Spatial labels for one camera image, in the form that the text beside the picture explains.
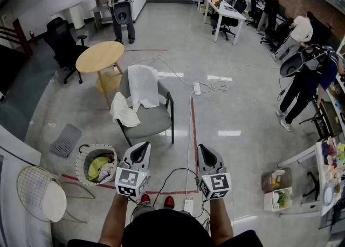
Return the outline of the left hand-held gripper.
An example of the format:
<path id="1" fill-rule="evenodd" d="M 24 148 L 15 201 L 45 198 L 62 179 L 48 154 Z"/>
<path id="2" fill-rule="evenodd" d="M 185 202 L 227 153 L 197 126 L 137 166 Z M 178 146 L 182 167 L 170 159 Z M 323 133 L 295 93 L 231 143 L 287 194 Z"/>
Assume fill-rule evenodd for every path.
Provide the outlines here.
<path id="1" fill-rule="evenodd" d="M 126 150 L 115 176 L 116 191 L 120 195 L 139 197 L 150 178 L 151 144 L 138 143 Z"/>

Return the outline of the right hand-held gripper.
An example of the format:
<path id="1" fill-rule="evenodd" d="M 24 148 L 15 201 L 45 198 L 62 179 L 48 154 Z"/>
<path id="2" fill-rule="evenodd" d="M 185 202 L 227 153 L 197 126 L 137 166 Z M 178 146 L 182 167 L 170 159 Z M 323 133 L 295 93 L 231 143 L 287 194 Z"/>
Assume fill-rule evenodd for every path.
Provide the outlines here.
<path id="1" fill-rule="evenodd" d="M 231 176 L 222 156 L 214 149 L 199 144 L 197 147 L 197 185 L 204 199 L 224 198 L 231 191 Z"/>

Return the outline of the patterned white clothes garment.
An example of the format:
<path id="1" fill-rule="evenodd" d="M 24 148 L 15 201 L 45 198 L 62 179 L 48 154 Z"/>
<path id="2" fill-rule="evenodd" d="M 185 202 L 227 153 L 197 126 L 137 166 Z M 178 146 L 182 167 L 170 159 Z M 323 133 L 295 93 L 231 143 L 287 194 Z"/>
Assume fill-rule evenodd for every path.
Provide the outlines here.
<path id="1" fill-rule="evenodd" d="M 117 166 L 117 157 L 115 154 L 106 154 L 99 156 L 100 171 L 97 179 L 98 184 L 110 182 L 113 179 Z"/>

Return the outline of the yellow-green clothes garment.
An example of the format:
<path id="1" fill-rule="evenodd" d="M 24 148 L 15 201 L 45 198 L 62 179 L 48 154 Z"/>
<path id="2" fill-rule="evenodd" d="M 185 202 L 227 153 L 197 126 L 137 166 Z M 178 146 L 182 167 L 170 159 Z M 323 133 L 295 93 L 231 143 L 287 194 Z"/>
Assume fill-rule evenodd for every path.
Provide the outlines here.
<path id="1" fill-rule="evenodd" d="M 109 157 L 97 157 L 93 159 L 88 170 L 88 180 L 91 182 L 97 182 L 102 167 L 108 163 L 111 163 L 111 159 Z"/>

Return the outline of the white laundry basket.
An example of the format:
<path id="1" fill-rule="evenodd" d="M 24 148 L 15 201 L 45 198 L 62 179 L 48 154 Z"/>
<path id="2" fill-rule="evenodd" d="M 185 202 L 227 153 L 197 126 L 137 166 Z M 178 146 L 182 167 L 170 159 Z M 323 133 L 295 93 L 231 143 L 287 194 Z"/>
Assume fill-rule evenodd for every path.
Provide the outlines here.
<path id="1" fill-rule="evenodd" d="M 89 168 L 98 157 L 110 156 L 111 169 L 110 173 L 105 175 L 103 179 L 96 178 L 96 181 L 89 180 Z M 115 180 L 116 167 L 118 165 L 118 157 L 115 149 L 110 145 L 102 144 L 85 144 L 79 147 L 78 156 L 75 163 L 75 172 L 78 180 L 87 186 L 98 186 Z"/>

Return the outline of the cream clothes garment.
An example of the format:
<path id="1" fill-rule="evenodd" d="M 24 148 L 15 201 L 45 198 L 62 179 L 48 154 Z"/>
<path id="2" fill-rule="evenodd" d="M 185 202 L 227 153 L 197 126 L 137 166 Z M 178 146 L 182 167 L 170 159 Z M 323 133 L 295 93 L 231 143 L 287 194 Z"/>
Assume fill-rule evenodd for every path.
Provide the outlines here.
<path id="1" fill-rule="evenodd" d="M 141 124 L 137 114 L 131 109 L 126 98 L 117 92 L 111 103 L 110 114 L 114 120 L 119 120 L 126 127 L 135 127 Z"/>

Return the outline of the white shirt clothes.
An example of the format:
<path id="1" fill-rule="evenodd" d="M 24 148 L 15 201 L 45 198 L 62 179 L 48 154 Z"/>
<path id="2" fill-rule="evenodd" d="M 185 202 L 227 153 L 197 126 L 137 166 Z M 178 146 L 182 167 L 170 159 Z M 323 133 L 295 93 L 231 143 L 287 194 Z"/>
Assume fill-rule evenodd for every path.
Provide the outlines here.
<path id="1" fill-rule="evenodd" d="M 158 71 L 150 66 L 132 65 L 127 68 L 132 107 L 136 113 L 144 108 L 159 106 Z"/>

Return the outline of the person's left forearm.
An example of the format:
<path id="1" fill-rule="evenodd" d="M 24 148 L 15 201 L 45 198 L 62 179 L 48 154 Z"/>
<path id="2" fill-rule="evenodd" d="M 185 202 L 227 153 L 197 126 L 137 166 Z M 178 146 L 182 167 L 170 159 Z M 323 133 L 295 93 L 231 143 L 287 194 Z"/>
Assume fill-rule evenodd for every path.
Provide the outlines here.
<path id="1" fill-rule="evenodd" d="M 121 247 L 126 223 L 128 200 L 116 194 L 102 227 L 99 243 L 109 247 Z"/>

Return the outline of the person's right forearm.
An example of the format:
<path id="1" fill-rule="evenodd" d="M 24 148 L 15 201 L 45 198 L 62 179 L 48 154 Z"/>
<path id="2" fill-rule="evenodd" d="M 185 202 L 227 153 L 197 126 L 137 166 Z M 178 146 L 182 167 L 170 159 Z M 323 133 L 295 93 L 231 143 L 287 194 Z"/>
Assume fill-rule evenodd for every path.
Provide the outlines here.
<path id="1" fill-rule="evenodd" d="M 210 200 L 210 231 L 216 247 L 233 238 L 233 228 L 222 198 Z"/>

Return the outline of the person's left leg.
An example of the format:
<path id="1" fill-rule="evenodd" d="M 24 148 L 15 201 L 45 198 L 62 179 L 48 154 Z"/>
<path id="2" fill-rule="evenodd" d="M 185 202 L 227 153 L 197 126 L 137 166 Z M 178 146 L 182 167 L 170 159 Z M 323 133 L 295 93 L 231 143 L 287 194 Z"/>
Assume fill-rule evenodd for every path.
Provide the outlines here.
<path id="1" fill-rule="evenodd" d="M 132 212 L 131 221 L 139 217 L 140 215 L 155 211 L 155 208 L 152 206 L 150 202 L 141 202 L 139 203 Z"/>

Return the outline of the person's torso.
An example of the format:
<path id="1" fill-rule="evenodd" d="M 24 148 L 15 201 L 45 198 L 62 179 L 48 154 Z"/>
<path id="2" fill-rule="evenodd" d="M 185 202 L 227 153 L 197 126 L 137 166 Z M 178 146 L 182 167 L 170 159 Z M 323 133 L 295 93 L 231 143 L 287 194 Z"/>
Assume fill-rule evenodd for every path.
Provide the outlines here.
<path id="1" fill-rule="evenodd" d="M 216 243 L 198 220 L 182 212 L 160 209 L 135 218 L 127 226 L 106 219 L 98 243 L 71 239 L 67 247 L 263 247 L 253 230 Z"/>

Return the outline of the brown tray of food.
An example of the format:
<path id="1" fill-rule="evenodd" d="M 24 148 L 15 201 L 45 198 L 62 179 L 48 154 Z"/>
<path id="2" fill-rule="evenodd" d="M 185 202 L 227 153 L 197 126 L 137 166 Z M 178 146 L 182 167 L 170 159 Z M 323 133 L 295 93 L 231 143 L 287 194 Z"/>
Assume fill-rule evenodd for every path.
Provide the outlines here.
<path id="1" fill-rule="evenodd" d="M 288 188 L 292 185 L 292 172 L 290 168 L 279 168 L 268 171 L 261 176 L 261 188 L 265 193 Z"/>

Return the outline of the white crate of greens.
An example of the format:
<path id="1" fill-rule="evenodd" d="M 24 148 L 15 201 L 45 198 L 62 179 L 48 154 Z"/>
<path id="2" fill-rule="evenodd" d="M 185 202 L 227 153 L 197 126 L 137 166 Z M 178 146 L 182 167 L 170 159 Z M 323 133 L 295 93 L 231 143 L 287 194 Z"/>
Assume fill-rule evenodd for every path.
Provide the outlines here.
<path id="1" fill-rule="evenodd" d="M 292 205 L 292 187 L 274 190 L 264 194 L 264 210 L 280 211 Z"/>

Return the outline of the grey perforated panel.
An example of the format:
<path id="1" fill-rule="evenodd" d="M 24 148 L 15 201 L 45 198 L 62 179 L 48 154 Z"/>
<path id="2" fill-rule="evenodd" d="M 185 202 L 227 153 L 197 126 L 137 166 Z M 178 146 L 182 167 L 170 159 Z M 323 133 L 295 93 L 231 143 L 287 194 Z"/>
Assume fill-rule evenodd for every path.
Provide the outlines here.
<path id="1" fill-rule="evenodd" d="M 81 138 L 82 132 L 74 125 L 68 123 L 56 141 L 50 144 L 50 153 L 67 158 Z"/>

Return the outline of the white work table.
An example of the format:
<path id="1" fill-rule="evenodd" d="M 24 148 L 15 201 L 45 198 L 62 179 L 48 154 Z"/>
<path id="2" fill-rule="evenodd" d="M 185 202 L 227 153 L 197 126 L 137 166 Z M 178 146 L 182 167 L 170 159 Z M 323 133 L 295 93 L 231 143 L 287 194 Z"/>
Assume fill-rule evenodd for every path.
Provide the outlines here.
<path id="1" fill-rule="evenodd" d="M 316 201 L 309 203 L 301 203 L 300 207 L 302 209 L 315 206 L 318 209 L 309 212 L 294 212 L 294 213 L 281 213 L 280 218 L 288 217 L 323 217 L 326 215 L 329 210 L 335 205 L 336 200 L 332 196 L 332 200 L 329 204 L 324 202 L 324 192 L 325 189 L 329 186 L 330 182 L 327 180 L 327 175 L 325 172 L 324 157 L 322 153 L 322 142 L 317 142 L 313 146 L 304 150 L 303 152 L 277 164 L 278 168 L 283 168 L 295 161 L 301 163 L 310 159 L 311 157 L 316 157 L 316 162 L 318 166 L 319 181 L 316 185 L 319 185 L 319 193 L 321 194 L 320 199 L 316 198 Z"/>

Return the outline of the white plate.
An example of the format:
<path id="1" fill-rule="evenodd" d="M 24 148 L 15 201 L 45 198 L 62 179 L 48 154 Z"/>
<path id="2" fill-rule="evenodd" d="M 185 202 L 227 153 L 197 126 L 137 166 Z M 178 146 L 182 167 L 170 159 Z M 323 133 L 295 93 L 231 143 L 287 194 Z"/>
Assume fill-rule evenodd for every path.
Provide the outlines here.
<path id="1" fill-rule="evenodd" d="M 323 191 L 323 204 L 329 206 L 334 198 L 334 185 L 330 182 L 326 183 Z"/>

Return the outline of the pile of colourful toys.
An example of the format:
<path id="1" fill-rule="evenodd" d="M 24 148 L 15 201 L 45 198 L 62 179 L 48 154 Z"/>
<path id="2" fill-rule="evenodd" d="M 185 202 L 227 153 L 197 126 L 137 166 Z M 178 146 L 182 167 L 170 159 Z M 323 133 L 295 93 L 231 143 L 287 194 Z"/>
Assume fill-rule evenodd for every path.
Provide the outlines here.
<path id="1" fill-rule="evenodd" d="M 322 141 L 322 170 L 327 182 L 334 186 L 334 194 L 340 196 L 345 186 L 345 144 L 328 137 Z"/>

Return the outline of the black metal chair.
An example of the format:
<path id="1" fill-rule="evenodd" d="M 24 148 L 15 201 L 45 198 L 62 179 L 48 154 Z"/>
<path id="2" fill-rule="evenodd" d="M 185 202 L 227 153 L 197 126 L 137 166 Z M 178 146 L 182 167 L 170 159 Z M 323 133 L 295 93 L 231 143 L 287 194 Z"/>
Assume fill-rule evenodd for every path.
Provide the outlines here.
<path id="1" fill-rule="evenodd" d="M 313 122 L 319 135 L 318 141 L 326 140 L 329 137 L 338 135 L 337 123 L 335 121 L 336 111 L 330 101 L 321 101 L 318 110 L 313 117 L 299 123 Z"/>

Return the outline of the round wooden table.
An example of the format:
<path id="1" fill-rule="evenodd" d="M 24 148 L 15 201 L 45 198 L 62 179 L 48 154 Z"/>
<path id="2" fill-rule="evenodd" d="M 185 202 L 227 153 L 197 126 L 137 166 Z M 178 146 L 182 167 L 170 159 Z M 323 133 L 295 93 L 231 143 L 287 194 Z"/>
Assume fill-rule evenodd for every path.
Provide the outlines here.
<path id="1" fill-rule="evenodd" d="M 120 42 L 106 41 L 89 47 L 78 57 L 76 62 L 76 68 L 80 73 L 97 73 L 101 91 L 109 108 L 111 103 L 107 96 L 105 80 L 101 71 L 115 66 L 120 74 L 117 80 L 119 83 L 122 78 L 122 70 L 118 65 L 118 60 L 123 56 L 124 52 L 125 47 Z"/>

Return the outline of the black mesh office chair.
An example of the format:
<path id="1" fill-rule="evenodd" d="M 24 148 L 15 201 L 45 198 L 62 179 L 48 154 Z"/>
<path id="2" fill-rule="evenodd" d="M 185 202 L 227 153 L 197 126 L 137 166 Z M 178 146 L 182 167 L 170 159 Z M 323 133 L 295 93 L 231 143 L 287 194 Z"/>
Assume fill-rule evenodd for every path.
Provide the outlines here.
<path id="1" fill-rule="evenodd" d="M 79 56 L 88 49 L 84 43 L 87 36 L 77 36 L 81 40 L 81 45 L 77 45 L 68 28 L 67 20 L 63 20 L 61 17 L 51 20 L 46 27 L 47 32 L 44 40 L 53 50 L 55 61 L 60 68 L 65 68 L 70 71 L 64 78 L 63 83 L 66 84 L 68 78 L 77 71 L 79 84 L 82 84 L 81 74 L 76 68 L 76 62 Z"/>

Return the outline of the dark wooden staircase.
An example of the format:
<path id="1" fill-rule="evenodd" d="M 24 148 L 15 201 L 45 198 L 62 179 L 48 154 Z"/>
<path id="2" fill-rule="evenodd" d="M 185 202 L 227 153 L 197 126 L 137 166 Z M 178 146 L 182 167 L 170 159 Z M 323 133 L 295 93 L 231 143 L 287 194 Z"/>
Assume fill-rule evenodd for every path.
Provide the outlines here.
<path id="1" fill-rule="evenodd" d="M 0 26 L 0 40 L 19 45 L 23 51 L 0 43 L 0 100 L 3 100 L 24 63 L 33 55 L 19 19 L 13 21 L 13 29 Z"/>

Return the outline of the grey open cabinet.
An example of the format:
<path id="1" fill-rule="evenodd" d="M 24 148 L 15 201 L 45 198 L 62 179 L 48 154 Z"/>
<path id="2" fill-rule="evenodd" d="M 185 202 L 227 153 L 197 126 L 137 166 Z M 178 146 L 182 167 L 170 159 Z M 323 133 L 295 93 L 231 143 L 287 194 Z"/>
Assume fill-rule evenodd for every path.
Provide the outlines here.
<path id="1" fill-rule="evenodd" d="M 103 25 L 113 22 L 107 1 L 108 0 L 95 0 L 96 6 L 92 9 L 92 12 L 94 14 L 96 31 L 100 31 Z"/>

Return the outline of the long white desk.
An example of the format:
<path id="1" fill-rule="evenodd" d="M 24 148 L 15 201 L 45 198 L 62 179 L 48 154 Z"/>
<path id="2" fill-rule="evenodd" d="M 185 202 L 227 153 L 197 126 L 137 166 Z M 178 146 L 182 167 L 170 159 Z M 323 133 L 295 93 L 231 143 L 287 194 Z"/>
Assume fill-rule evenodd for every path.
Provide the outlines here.
<path id="1" fill-rule="evenodd" d="M 236 32 L 235 37 L 232 41 L 232 44 L 236 45 L 238 38 L 239 38 L 239 35 L 240 35 L 240 32 L 241 32 L 241 29 L 242 29 L 242 26 L 246 20 L 245 17 L 242 14 L 240 14 L 238 11 L 236 11 L 234 9 L 234 7 L 227 5 L 227 3 L 225 3 L 224 1 L 220 2 L 219 7 L 213 5 L 213 3 L 210 0 L 204 0 L 204 4 L 205 4 L 205 13 L 204 13 L 204 17 L 203 17 L 203 23 L 204 24 L 206 24 L 209 6 L 211 6 L 214 9 L 215 13 L 219 14 L 219 18 L 218 18 L 218 22 L 217 22 L 217 26 L 216 26 L 216 31 L 215 31 L 214 38 L 213 38 L 214 43 L 217 42 L 218 34 L 220 31 L 220 26 L 221 26 L 221 22 L 222 22 L 223 17 L 233 18 L 233 19 L 236 19 L 239 21 L 237 32 Z M 198 0 L 198 5 L 197 5 L 198 11 L 200 10 L 200 6 L 201 6 L 201 0 Z"/>

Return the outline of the white trash bin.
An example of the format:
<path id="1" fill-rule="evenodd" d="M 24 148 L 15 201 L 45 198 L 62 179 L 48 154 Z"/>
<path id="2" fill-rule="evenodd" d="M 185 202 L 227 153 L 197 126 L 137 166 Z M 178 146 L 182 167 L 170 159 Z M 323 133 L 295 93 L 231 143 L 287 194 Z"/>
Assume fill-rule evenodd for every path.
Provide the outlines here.
<path id="1" fill-rule="evenodd" d="M 79 30 L 85 26 L 84 18 L 82 15 L 82 10 L 80 4 L 76 4 L 69 8 L 72 23 L 76 30 Z"/>

